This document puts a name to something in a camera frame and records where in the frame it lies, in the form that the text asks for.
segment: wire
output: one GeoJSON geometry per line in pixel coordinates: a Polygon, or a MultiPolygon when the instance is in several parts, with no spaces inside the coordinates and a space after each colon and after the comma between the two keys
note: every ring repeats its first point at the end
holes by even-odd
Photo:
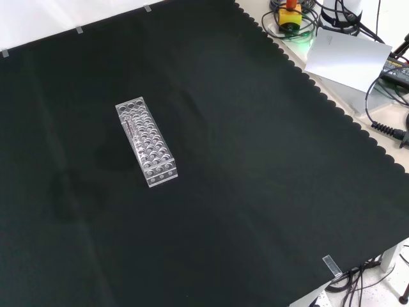
{"type": "Polygon", "coordinates": [[[402,256],[402,254],[399,254],[399,256],[402,258],[403,261],[405,261],[406,264],[409,264],[409,261],[406,260],[406,259],[404,258],[404,256],[402,256]]]}
{"type": "Polygon", "coordinates": [[[409,265],[409,261],[406,260],[406,258],[405,258],[404,256],[402,256],[402,254],[399,254],[399,256],[402,258],[403,261],[405,261],[405,263],[406,263],[407,265],[409,265]]]}
{"type": "Polygon", "coordinates": [[[292,8],[286,8],[284,5],[285,5],[285,4],[280,4],[280,6],[278,6],[278,7],[276,8],[276,10],[272,10],[272,11],[270,11],[270,12],[267,12],[267,13],[265,13],[265,14],[261,17],[261,25],[263,26],[264,31],[265,31],[268,35],[270,35],[270,36],[273,37],[273,38],[278,38],[278,39],[281,39],[281,40],[289,40],[289,39],[292,39],[292,38],[309,36],[309,35],[311,35],[312,33],[314,33],[314,31],[315,31],[315,29],[316,29],[316,27],[317,27],[317,25],[318,25],[318,18],[319,18],[319,17],[318,17],[318,14],[317,14],[314,10],[312,10],[312,9],[310,9],[310,8],[306,8],[306,10],[309,10],[310,13],[311,13],[311,15],[313,16],[313,20],[312,20],[308,15],[306,15],[306,14],[304,14],[304,13],[298,11],[298,10],[294,10],[294,9],[292,9],[292,8]],[[309,23],[308,25],[306,25],[306,26],[300,28],[297,32],[291,31],[291,30],[289,30],[289,29],[286,29],[286,28],[282,27],[282,26],[279,24],[279,21],[278,21],[278,19],[277,19],[277,13],[278,13],[279,10],[287,10],[287,11],[289,11],[289,12],[297,12],[297,13],[301,14],[301,16],[302,16],[304,19],[307,19],[310,23],[309,23]],[[265,17],[266,17],[267,15],[270,15],[270,14],[272,14],[272,15],[274,16],[274,20],[275,20],[275,22],[277,23],[279,29],[282,30],[283,32],[285,32],[285,33],[286,33],[285,35],[278,36],[278,35],[272,33],[269,29],[266,28],[265,23],[264,23],[264,19],[265,19],[265,17]],[[308,31],[299,33],[299,31],[302,31],[302,30],[304,30],[304,29],[306,29],[306,28],[308,28],[308,27],[310,27],[310,26],[313,26],[313,28],[310,29],[310,30],[308,30],[308,31]]]}
{"type": "MultiPolygon", "coordinates": [[[[406,59],[404,56],[400,56],[400,55],[394,54],[394,53],[393,53],[392,55],[393,55],[393,56],[398,56],[398,57],[404,59],[405,61],[408,61],[408,59],[406,59]]],[[[374,123],[375,121],[371,118],[371,116],[369,115],[369,112],[368,112],[368,96],[369,96],[370,91],[372,90],[373,86],[378,82],[378,80],[379,80],[383,75],[388,74],[389,72],[393,72],[394,70],[404,69],[404,68],[407,68],[407,67],[402,66],[402,67],[394,67],[394,68],[391,68],[390,70],[387,70],[386,72],[381,73],[380,76],[379,76],[378,78],[376,78],[376,79],[372,82],[372,84],[370,85],[370,87],[369,87],[369,89],[368,89],[368,91],[366,92],[366,95],[365,95],[365,112],[366,112],[367,117],[369,118],[369,120],[370,120],[372,123],[374,123]]]]}
{"type": "Polygon", "coordinates": [[[362,296],[364,296],[364,277],[363,277],[364,271],[361,268],[361,279],[360,279],[360,296],[359,296],[359,307],[361,307],[362,304],[362,296]]]}
{"type": "Polygon", "coordinates": [[[381,10],[381,0],[378,3],[378,13],[376,14],[376,35],[378,35],[378,24],[379,24],[379,12],[381,10]]]}
{"type": "Polygon", "coordinates": [[[395,266],[396,266],[396,264],[394,265],[394,267],[392,268],[392,270],[390,270],[390,272],[389,272],[388,274],[386,274],[381,280],[377,281],[377,282],[374,283],[373,285],[366,286],[366,287],[361,287],[361,288],[356,289],[356,290],[354,290],[354,291],[360,291],[360,290],[363,290],[363,289],[367,289],[367,288],[371,288],[371,287],[373,287],[373,286],[376,286],[377,284],[379,284],[380,282],[382,282],[386,277],[388,277],[389,275],[392,274],[392,272],[393,272],[394,269],[395,269],[395,266]]]}

